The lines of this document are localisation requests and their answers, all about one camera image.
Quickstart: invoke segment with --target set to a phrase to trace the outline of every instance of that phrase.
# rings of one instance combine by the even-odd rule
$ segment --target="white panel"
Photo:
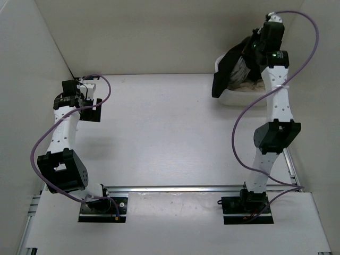
[[[213,73],[214,62],[303,0],[36,0],[76,76]],[[286,28],[293,17],[284,16]]]
[[[291,82],[291,109],[302,131],[290,151],[302,184],[313,192],[330,246],[340,254],[340,2],[306,0],[301,10],[319,25],[320,44],[315,58]],[[314,39],[311,24],[297,18],[284,46],[291,71],[308,57]]]
[[[53,99],[70,78],[33,0],[0,11],[0,254],[14,254],[31,196],[41,183],[29,163],[33,143],[53,123]],[[44,144],[40,152],[46,149]]]
[[[112,186],[242,185],[249,170],[235,159],[231,132],[242,108],[211,97],[212,74],[107,76],[112,96],[101,123],[78,123],[75,151],[95,182]],[[105,81],[95,97],[107,95]],[[252,166],[253,134],[266,108],[239,124],[236,148]],[[290,182],[281,155],[272,175]]]
[[[272,198],[276,193],[269,193]],[[78,223],[79,204],[41,196],[27,247],[48,254],[263,254],[329,251],[309,193],[273,203],[274,225],[223,225],[219,193],[130,193],[125,224]]]

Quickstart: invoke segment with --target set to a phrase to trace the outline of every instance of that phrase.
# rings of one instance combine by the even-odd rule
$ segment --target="gray wall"
[[[33,0],[2,6],[0,45],[0,254],[7,255],[16,251],[31,197],[42,184],[30,150],[52,125],[53,99],[71,76]]]
[[[75,76],[213,73],[215,59],[303,0],[36,0]],[[293,17],[285,19],[289,28]]]
[[[301,11],[320,28],[315,58],[290,86],[291,109],[302,131],[290,146],[302,183],[313,193],[334,254],[340,254],[340,16],[339,1],[305,0]],[[315,33],[296,18],[286,36],[291,73],[308,57]]]

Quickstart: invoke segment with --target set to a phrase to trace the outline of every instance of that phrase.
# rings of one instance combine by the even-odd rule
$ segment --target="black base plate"
[[[118,220],[116,219],[116,208],[114,206],[107,212],[99,212],[95,209],[90,209],[85,204],[81,204],[78,222],[125,223],[128,198],[117,197],[113,199],[116,201],[119,209],[120,217]]]
[[[274,223],[270,207],[258,218],[249,221],[248,218],[245,219],[245,215],[251,215],[253,212],[244,210],[244,207],[240,205],[240,197],[222,197],[219,204],[222,204],[224,225]]]

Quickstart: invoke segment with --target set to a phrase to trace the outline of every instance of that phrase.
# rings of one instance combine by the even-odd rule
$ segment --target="white basket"
[[[221,55],[216,59],[215,62],[215,72],[218,72],[218,64],[225,54]],[[266,92],[243,92],[243,91],[233,91],[229,89],[225,89],[221,96],[218,98],[218,101],[224,105],[231,106],[247,106],[250,105],[253,101],[263,96]],[[254,106],[264,107],[267,105],[266,100],[261,100]]]

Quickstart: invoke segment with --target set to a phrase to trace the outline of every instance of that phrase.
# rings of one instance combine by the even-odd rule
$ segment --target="white wall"
[[[71,75],[33,0],[2,7],[0,56],[0,254],[7,255],[15,253],[31,196],[41,188],[30,150],[52,125],[53,99]]]
[[[75,76],[213,73],[215,59],[303,0],[36,0]],[[285,19],[288,28],[292,17]]]
[[[301,11],[320,28],[314,59],[290,86],[294,118],[302,131],[290,146],[297,172],[313,192],[334,254],[340,254],[340,1],[305,0]],[[283,46],[290,54],[291,72],[308,57],[314,44],[312,26],[296,18]]]

